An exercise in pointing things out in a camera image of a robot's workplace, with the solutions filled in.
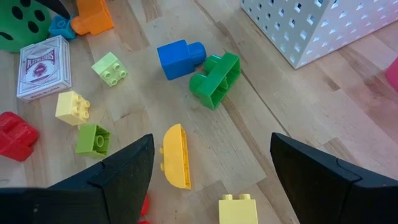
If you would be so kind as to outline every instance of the red toy piece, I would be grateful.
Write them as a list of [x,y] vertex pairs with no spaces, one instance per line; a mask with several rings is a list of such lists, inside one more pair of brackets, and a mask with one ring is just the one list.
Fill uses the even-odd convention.
[[33,152],[39,132],[13,112],[0,115],[0,155],[22,162]]
[[144,204],[141,209],[141,216],[147,215],[149,211],[149,196],[145,196]]
[[386,78],[390,85],[398,91],[398,58],[387,68]]
[[[140,216],[147,215],[149,211],[149,196],[145,195],[144,204],[142,205]],[[148,221],[141,221],[138,224],[150,224]]]

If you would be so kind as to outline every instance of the green duplo brick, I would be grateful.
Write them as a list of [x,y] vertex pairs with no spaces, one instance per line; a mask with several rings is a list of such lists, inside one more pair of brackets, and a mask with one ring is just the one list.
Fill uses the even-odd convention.
[[45,40],[51,17],[40,3],[20,0],[0,1],[0,49],[10,52]]
[[106,157],[109,147],[109,131],[97,124],[84,124],[80,127],[75,152],[94,159]]
[[103,58],[97,61],[91,68],[108,84],[114,86],[120,79],[126,77],[127,70],[120,60],[112,54],[107,53]]
[[205,61],[205,73],[192,76],[189,89],[206,107],[215,110],[241,75],[239,56],[225,53]]

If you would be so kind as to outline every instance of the wooden floor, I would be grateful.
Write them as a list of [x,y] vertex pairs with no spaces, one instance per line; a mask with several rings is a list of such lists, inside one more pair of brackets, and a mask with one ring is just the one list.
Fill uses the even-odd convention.
[[[67,0],[68,10],[76,13]],[[152,223],[218,223],[222,194],[248,193],[260,223],[298,223],[272,165],[272,132],[398,179],[398,94],[384,70],[398,56],[398,23],[294,70],[230,0],[107,1],[115,23],[70,42],[73,90],[91,102],[91,123],[112,132],[111,152],[146,133],[162,145],[169,127],[187,132],[193,189],[172,187],[155,155]],[[191,75],[167,81],[156,48],[178,39],[208,54],[234,52],[242,76],[212,111],[188,90]],[[117,55],[129,75],[110,88],[91,66]],[[40,131],[25,163],[0,158],[0,187],[46,187],[94,164],[74,153],[77,128],[55,118],[57,94],[16,100],[18,54],[0,52],[0,111],[18,112]]]

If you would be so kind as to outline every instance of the white pegboard container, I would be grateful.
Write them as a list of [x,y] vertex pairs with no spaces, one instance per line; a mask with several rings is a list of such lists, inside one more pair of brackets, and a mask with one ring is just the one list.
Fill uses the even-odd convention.
[[398,20],[398,0],[240,0],[294,67]]

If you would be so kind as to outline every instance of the teal duplo piece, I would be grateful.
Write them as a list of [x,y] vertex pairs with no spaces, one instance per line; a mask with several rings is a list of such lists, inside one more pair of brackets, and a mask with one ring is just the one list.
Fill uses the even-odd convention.
[[189,89],[203,105],[215,110],[240,74],[239,56],[228,52],[222,58],[212,55],[205,61],[205,73],[192,76]]
[[70,19],[65,19],[62,16],[56,15],[51,22],[49,32],[53,36],[62,35],[65,39],[74,39],[76,37],[75,31],[70,26],[70,22],[73,18],[73,15]]

